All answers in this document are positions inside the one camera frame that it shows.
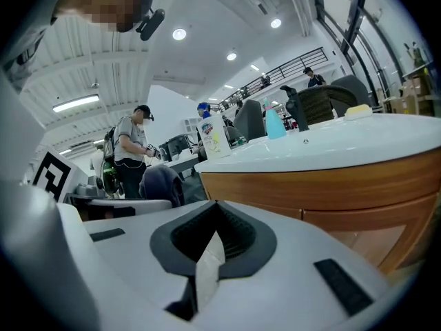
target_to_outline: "fluorescent light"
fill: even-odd
[[[183,40],[186,35],[187,32],[182,28],[178,28],[177,30],[173,31],[173,38],[175,38],[177,41]]]
[[[229,60],[229,61],[233,61],[236,57],[237,57],[236,53],[233,52],[233,53],[231,53],[231,54],[228,54],[228,56],[227,56],[227,60]]]
[[[78,107],[78,106],[82,106],[83,104],[93,103],[97,101],[99,101],[98,95],[93,94],[92,96],[86,96],[83,98],[75,99],[73,101],[59,104],[57,106],[54,106],[52,109],[54,110],[54,112],[58,113],[58,112],[62,112],[63,110],[67,110],[73,107]]]
[[[282,21],[280,19],[275,19],[271,22],[271,27],[272,28],[279,28],[281,24],[282,24]]]

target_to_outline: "countertop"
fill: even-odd
[[[403,158],[441,147],[441,119],[407,114],[338,118],[263,137],[240,146],[228,157],[204,161],[197,172],[300,172],[361,166]]]

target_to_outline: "bottle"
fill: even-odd
[[[270,106],[268,98],[265,98],[265,111],[268,137],[271,140],[274,140],[286,136],[287,131],[283,125],[282,119],[279,118],[276,111]]]
[[[204,144],[207,158],[216,159],[229,156],[232,150],[225,135],[225,123],[220,115],[203,114],[203,120],[198,124],[199,134]]]

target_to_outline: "ceiling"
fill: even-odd
[[[194,100],[214,94],[272,41],[287,31],[301,33],[292,0],[269,1],[272,8],[264,15],[248,0],[154,0],[153,9],[165,9],[166,18],[148,42],[135,32],[106,32],[76,17],[58,19],[46,32],[20,94],[47,129],[41,145],[61,151],[102,139],[124,114],[147,102],[152,84]],[[281,28],[270,27],[274,18],[283,21]],[[176,28],[187,31],[184,40],[173,40]],[[231,51],[238,55],[234,62],[226,59]],[[91,88],[93,83],[99,88]],[[95,93],[99,102],[52,110]]]

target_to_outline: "black pants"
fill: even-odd
[[[126,199],[141,199],[139,194],[139,183],[143,178],[146,166],[144,162],[124,158],[115,162],[116,173],[119,181],[123,183]]]

